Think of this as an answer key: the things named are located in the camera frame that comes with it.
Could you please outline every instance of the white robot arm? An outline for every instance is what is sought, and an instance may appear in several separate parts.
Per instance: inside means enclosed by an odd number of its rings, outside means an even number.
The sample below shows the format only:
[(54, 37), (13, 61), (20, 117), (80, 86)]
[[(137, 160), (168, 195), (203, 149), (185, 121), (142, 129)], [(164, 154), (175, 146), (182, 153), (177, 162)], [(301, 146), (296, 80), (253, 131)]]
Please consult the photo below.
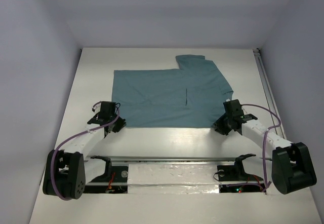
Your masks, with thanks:
[(126, 121), (119, 117), (115, 102), (102, 101), (93, 107), (95, 115), (86, 126), (86, 131), (65, 140), (47, 157), (43, 193), (58, 196), (63, 200), (78, 199), (86, 183), (100, 176), (111, 175), (108, 157), (90, 156), (92, 148), (110, 132), (119, 132)]
[(215, 131), (227, 135), (234, 130), (256, 143), (263, 149), (265, 172), (265, 153), (272, 156), (271, 177), (279, 192), (288, 194), (316, 184), (312, 160), (305, 144), (292, 143), (268, 132), (254, 115), (244, 114), (239, 100), (227, 101), (224, 107), (225, 114), (213, 124)]

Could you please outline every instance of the screw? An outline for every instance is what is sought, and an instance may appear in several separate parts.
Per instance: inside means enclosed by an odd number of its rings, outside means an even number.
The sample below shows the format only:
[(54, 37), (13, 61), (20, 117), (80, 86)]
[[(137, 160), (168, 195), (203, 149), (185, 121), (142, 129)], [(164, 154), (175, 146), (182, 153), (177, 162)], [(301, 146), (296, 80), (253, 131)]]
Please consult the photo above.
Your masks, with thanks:
[(220, 176), (220, 177), (225, 176), (225, 172), (224, 172), (223, 169), (220, 169), (220, 170), (218, 171), (218, 176)]
[(128, 171), (122, 171), (121, 176), (122, 177), (127, 177), (128, 176)]

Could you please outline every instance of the red wire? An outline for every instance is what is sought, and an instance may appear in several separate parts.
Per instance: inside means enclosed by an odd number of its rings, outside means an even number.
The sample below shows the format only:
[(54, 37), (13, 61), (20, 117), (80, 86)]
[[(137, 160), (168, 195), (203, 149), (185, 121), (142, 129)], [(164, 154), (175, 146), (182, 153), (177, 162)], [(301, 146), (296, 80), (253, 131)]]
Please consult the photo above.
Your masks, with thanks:
[(244, 185), (242, 185), (241, 186), (241, 188), (243, 188), (245, 185), (247, 185), (247, 183), (250, 181), (250, 177), (248, 177), (248, 181), (244, 184)]
[(262, 188), (262, 186), (261, 186), (261, 184), (260, 184), (260, 181), (259, 181), (259, 179), (257, 178), (257, 176), (256, 175), (252, 175), (257, 181), (258, 181), (258, 184), (259, 184), (259, 186), (260, 186), (260, 189), (262, 190), (263, 188)]
[(115, 177), (115, 172), (112, 174), (112, 176), (111, 176), (111, 180), (109, 181), (109, 184), (108, 184), (108, 188), (106, 189), (106, 191), (108, 191), (108, 190), (110, 190), (111, 189), (111, 183), (113, 182), (113, 178)]

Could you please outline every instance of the metal frame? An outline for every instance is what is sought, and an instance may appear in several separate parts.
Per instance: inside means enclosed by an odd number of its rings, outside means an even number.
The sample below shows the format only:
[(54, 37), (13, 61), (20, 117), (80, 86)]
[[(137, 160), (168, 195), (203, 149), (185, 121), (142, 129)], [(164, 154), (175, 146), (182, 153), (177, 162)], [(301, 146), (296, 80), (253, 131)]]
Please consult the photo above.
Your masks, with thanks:
[[(129, 166), (130, 164), (206, 164), (206, 165), (233, 165), (235, 158), (228, 158), (226, 160), (219, 160), (218, 158), (150, 158), (150, 157), (112, 157), (111, 163), (113, 166)], [(215, 183), (215, 185), (231, 184), (231, 183), (246, 183), (246, 181), (222, 181)], [(108, 182), (88, 182), (87, 186), (107, 186)], [(127, 182), (113, 182), (111, 186), (120, 185), (128, 186)]]
[[(253, 54), (254, 54), (255, 62), (258, 67), (258, 71), (259, 71), (260, 79), (262, 82), (263, 90), (265, 93), (265, 97), (267, 99), (268, 107), (272, 112), (276, 113), (279, 116), (278, 109), (274, 102), (273, 94), (272, 94), (272, 91), (270, 88), (267, 74), (265, 72), (265, 68), (263, 66), (263, 62), (262, 62), (262, 58), (261, 58), (259, 49), (258, 48), (253, 49)], [(275, 124), (276, 123), (275, 118), (272, 115), (271, 115), (271, 117), (272, 117), (273, 124)], [(285, 134), (285, 131), (284, 131), (284, 128), (282, 125), (280, 127), (276, 128), (275, 131), (276, 131), (277, 135), (286, 139), (286, 134)]]

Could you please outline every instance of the cable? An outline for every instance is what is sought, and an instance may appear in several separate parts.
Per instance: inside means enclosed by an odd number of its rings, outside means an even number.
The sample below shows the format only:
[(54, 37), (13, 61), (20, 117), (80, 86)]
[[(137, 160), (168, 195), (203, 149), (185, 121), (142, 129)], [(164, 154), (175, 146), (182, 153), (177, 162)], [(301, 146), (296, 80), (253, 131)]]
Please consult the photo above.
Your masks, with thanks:
[(218, 174), (218, 172), (215, 172), (213, 179), (216, 180), (217, 182), (219, 182), (219, 180), (217, 178), (215, 178), (215, 175)]
[(120, 108), (120, 103), (116, 103), (116, 111)]
[(102, 101), (98, 101), (97, 103), (95, 103), (93, 106), (92, 106), (92, 109), (95, 109), (95, 106), (100, 104)]
[(250, 177), (248, 177), (248, 181), (244, 185), (242, 185), (241, 188), (243, 188), (245, 185), (248, 185), (249, 181), (250, 181)]
[(263, 174), (264, 174), (264, 185), (265, 185), (265, 188), (263, 189), (263, 192), (269, 188), (271, 182), (269, 181), (268, 182), (268, 177), (267, 177), (267, 167), (266, 167), (266, 162), (265, 162), (265, 146), (266, 146), (266, 142), (267, 142), (267, 137), (268, 137), (268, 133), (271, 129), (274, 129), (274, 128), (277, 128), (277, 127), (280, 127), (281, 125), (281, 120), (280, 118), (277, 116), (277, 114), (275, 114), (274, 112), (270, 111), (269, 109), (263, 107), (263, 106), (259, 106), (259, 105), (255, 105), (255, 104), (242, 104), (241, 106), (255, 106), (255, 107), (258, 107), (258, 108), (261, 108), (263, 110), (266, 110), (267, 112), (269, 112), (270, 114), (272, 114), (273, 116), (275, 116), (278, 120), (278, 124), (277, 125), (274, 125), (274, 126), (270, 126), (268, 128), (267, 131), (265, 131), (264, 133), (264, 136), (263, 136), (263, 144), (262, 144), (262, 163), (263, 163)]
[(113, 179), (114, 179), (115, 175), (116, 175), (115, 172), (111, 175), (111, 180), (108, 183), (108, 187), (107, 187), (106, 191), (111, 189), (111, 183), (113, 182)]
[(259, 181), (258, 177), (256, 175), (252, 175), (252, 176), (258, 181), (258, 184), (260, 185), (260, 189), (263, 190), (263, 188), (262, 188), (262, 186), (260, 184), (260, 181)]
[[(247, 183), (243, 184), (243, 186), (245, 186), (245, 185), (255, 185), (255, 186), (260, 187), (257, 183), (253, 183), (253, 182), (247, 182)], [(232, 187), (232, 186), (242, 186), (242, 183), (233, 183), (233, 184), (226, 185), (226, 187)]]
[(81, 135), (84, 135), (84, 134), (89, 133), (90, 131), (96, 131), (96, 130), (98, 130), (98, 129), (101, 129), (101, 128), (104, 128), (104, 127), (107, 127), (107, 126), (110, 126), (110, 125), (114, 124), (114, 123), (117, 121), (118, 118), (119, 118), (119, 109), (117, 109), (117, 116), (116, 116), (116, 118), (115, 118), (113, 121), (111, 121), (110, 123), (107, 123), (107, 124), (104, 124), (104, 125), (102, 125), (102, 126), (98, 126), (98, 127), (96, 127), (96, 128), (90, 129), (89, 131), (86, 130), (86, 131), (80, 132), (80, 133), (78, 133), (78, 134), (76, 134), (76, 135), (73, 135), (73, 136), (67, 138), (65, 141), (63, 141), (62, 143), (60, 143), (60, 144), (56, 147), (56, 149), (55, 149), (54, 152), (53, 152), (52, 159), (51, 159), (51, 170), (50, 170), (50, 172), (51, 172), (51, 183), (52, 183), (52, 186), (53, 186), (53, 190), (54, 190), (54, 192), (56, 193), (56, 195), (57, 195), (60, 199), (62, 199), (62, 200), (71, 200), (71, 199), (66, 198), (66, 197), (64, 197), (63, 195), (61, 195), (61, 193), (60, 193), (59, 190), (57, 189), (57, 186), (56, 186), (56, 183), (55, 183), (55, 179), (54, 179), (54, 161), (55, 161), (55, 157), (56, 157), (57, 152), (59, 151), (59, 149), (60, 149), (64, 144), (68, 143), (70, 140), (72, 140), (72, 139), (74, 139), (74, 138), (76, 138), (76, 137), (78, 137), (78, 136), (81, 136)]

